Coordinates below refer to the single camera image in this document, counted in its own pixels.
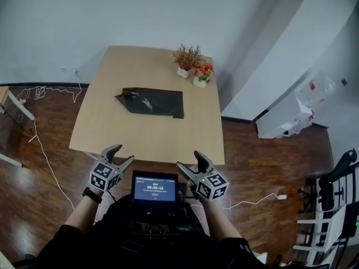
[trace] flower pot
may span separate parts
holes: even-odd
[[[182,78],[188,78],[188,76],[190,75],[190,72],[186,71],[185,69],[181,69],[180,67],[178,67],[177,74],[179,76],[181,76]]]
[[[195,76],[193,78],[193,84],[196,87],[206,87],[206,85],[208,84],[208,80],[204,81],[204,80],[201,80],[201,77]]]

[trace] dried plant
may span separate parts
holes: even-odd
[[[191,68],[196,67],[204,59],[201,56],[201,47],[186,47],[181,43],[176,52],[173,52],[174,62],[179,64],[181,69],[189,71]]]

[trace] black chair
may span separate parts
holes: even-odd
[[[321,203],[321,208],[323,211],[328,211],[333,209],[334,207],[334,197],[342,196],[344,198],[344,190],[343,187],[338,191],[334,192],[333,182],[336,182],[339,178],[347,175],[347,170],[351,163],[354,163],[357,160],[357,152],[355,149],[347,151],[341,159],[339,160],[336,167],[332,172],[323,175],[319,179],[319,193],[315,191],[315,181],[312,179],[307,179],[307,186],[309,186],[310,191],[305,192],[301,189],[298,189],[298,193],[302,193],[304,195],[304,208],[303,210],[299,210],[299,213],[304,213],[309,205],[311,206],[311,210],[308,212],[312,212],[314,209],[315,200],[318,196],[319,203]]]

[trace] wooden floor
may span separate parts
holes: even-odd
[[[17,95],[22,89],[12,88],[12,91]],[[93,163],[82,152],[68,149],[84,92],[75,104],[72,95],[67,93],[47,91],[42,99],[35,101],[33,97],[34,92],[26,107],[36,117],[38,136],[60,185],[76,206],[88,184]],[[17,118],[19,111],[10,101],[5,107]],[[20,124],[34,131],[33,123],[26,117]],[[269,253],[269,262],[277,254],[282,254],[284,261],[291,260],[298,232],[296,220],[302,218],[298,214],[302,200],[297,190],[303,187],[306,177],[326,173],[332,168],[326,130],[310,127],[298,136],[260,140],[253,124],[224,121],[222,125],[225,166],[218,169],[231,186],[221,204],[229,207],[243,200],[256,202],[270,193],[288,196],[283,201],[270,197],[258,205],[241,204],[225,210],[225,214],[254,251]],[[10,261],[16,261],[25,253],[37,255],[72,208],[58,189],[39,142],[35,139],[28,143],[30,137],[6,115],[0,117],[0,129],[1,152],[24,164],[23,168],[18,168],[0,161],[0,251]],[[111,189],[115,198],[130,193],[134,169],[177,172],[174,164],[135,161],[124,180]],[[101,219],[112,202],[106,193],[97,219]],[[194,210],[206,227],[202,208],[194,207]]]

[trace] display screen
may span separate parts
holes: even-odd
[[[135,199],[150,201],[175,201],[175,180],[136,177]]]

